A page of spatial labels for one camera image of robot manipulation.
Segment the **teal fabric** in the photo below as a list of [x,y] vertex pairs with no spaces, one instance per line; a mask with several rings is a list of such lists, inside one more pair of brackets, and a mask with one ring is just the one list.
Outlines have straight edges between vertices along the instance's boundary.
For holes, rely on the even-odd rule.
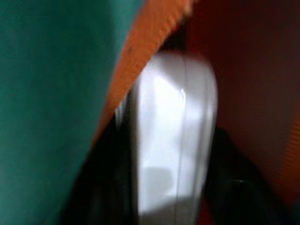
[[142,0],[0,1],[0,224],[53,225]]

